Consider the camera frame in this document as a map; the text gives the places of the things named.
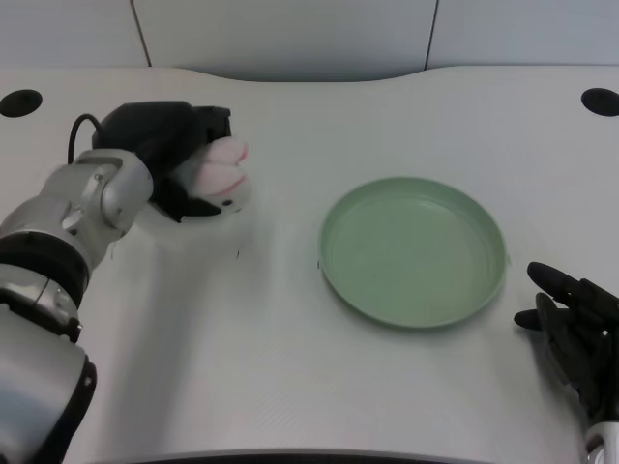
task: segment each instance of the robotic hand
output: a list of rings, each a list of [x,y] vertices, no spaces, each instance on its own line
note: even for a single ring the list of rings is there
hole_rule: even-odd
[[[548,295],[539,293],[537,309],[521,311],[514,320],[545,332],[562,380],[578,393],[590,421],[588,462],[619,463],[619,300],[545,264],[531,263],[527,273]]]
[[[180,101],[124,104],[96,124],[93,150],[73,161],[70,143],[69,163],[0,225],[0,463],[62,462],[97,384],[75,344],[92,273],[149,200],[177,221],[219,211],[169,174],[229,136],[229,115]]]

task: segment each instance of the table surface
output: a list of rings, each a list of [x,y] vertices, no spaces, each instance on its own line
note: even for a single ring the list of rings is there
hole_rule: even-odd
[[[253,83],[197,72],[1,71],[43,94],[0,119],[0,216],[64,162],[71,124],[123,102],[232,110],[253,201],[169,226],[145,212],[81,306],[99,371],[68,463],[238,450],[371,450],[445,462],[577,463],[573,402],[519,331],[536,260],[618,291],[619,119],[586,110],[619,68],[451,68],[365,83]],[[82,129],[78,148],[87,147]],[[477,199],[510,255],[503,291],[440,331],[377,325],[317,269],[325,213],[366,181],[419,176]]]

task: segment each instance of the green plate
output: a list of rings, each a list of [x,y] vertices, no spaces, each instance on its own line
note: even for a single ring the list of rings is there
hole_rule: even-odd
[[[346,194],[320,234],[336,292],[367,316],[430,328],[480,310],[503,282],[507,254],[492,217],[461,191],[393,178]]]

